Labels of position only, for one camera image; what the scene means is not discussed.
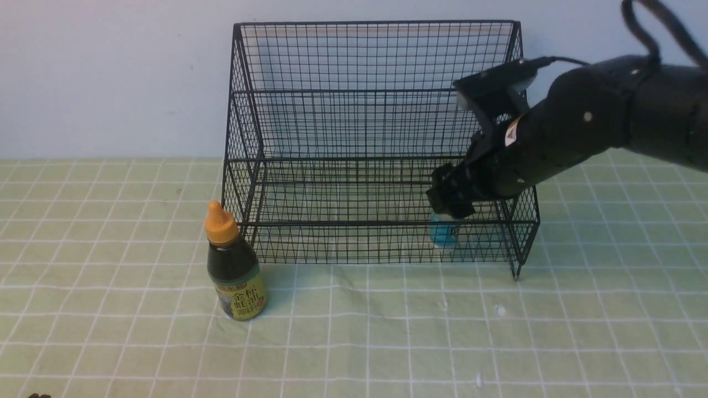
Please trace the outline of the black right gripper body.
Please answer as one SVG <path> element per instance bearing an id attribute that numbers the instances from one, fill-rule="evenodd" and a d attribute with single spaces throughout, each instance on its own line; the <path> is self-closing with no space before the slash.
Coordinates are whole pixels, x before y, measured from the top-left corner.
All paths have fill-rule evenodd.
<path id="1" fill-rule="evenodd" d="M 476 119 L 480 131 L 471 138 L 465 158 L 433 171 L 426 195 L 437 214 L 463 219 L 475 212 L 476 202 L 516 197 L 554 176 L 551 116 L 523 113 Z"/>

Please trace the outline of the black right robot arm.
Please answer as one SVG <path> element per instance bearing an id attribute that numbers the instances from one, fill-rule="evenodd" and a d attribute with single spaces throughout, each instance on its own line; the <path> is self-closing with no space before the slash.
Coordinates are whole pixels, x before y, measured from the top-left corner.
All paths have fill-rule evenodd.
<path id="1" fill-rule="evenodd" d="M 563 73 L 529 106 L 520 88 L 554 61 L 510 61 L 455 81 L 480 131 L 460 163 L 433 171 L 433 212 L 463 219 L 475 202 L 516 197 L 611 148 L 706 171 L 706 70 L 620 56 Z"/>

